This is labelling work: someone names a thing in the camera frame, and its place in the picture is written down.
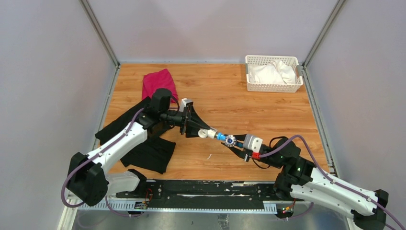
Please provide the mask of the blue water faucet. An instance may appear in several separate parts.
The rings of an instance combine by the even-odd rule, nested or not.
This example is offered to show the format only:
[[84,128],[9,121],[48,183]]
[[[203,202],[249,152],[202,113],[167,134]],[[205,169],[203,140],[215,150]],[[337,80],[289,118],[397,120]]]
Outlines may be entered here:
[[222,141],[225,143],[228,147],[238,147],[238,148],[243,148],[243,141],[237,141],[234,137],[234,135],[225,135],[222,133],[217,133],[216,135],[216,140]]

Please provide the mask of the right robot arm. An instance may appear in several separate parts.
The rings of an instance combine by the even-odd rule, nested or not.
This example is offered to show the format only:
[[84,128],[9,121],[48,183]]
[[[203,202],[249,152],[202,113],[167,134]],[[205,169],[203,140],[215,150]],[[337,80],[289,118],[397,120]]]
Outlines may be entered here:
[[280,169],[273,185],[273,193],[279,200],[301,199],[327,207],[352,219],[362,230],[386,227],[386,191],[362,189],[324,171],[314,158],[307,160],[300,156],[301,150],[293,138],[276,137],[274,145],[266,145],[249,134],[217,134],[215,139],[244,161],[253,160]]

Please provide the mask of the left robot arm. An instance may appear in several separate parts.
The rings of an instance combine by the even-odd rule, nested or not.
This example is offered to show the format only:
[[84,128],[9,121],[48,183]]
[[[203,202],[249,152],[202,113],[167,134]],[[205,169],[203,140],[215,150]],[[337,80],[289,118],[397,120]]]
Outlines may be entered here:
[[171,110],[173,99],[170,90],[157,89],[150,101],[133,115],[118,134],[87,154],[76,153],[70,160],[68,175],[61,188],[63,204],[70,208],[80,206],[68,203],[66,190],[90,207],[119,192],[129,192],[135,198],[143,197],[147,185],[140,181],[136,173],[110,174],[109,171],[130,150],[159,137],[166,128],[179,127],[186,138],[217,138],[217,130],[197,115],[192,100],[183,99],[177,102],[177,109]]

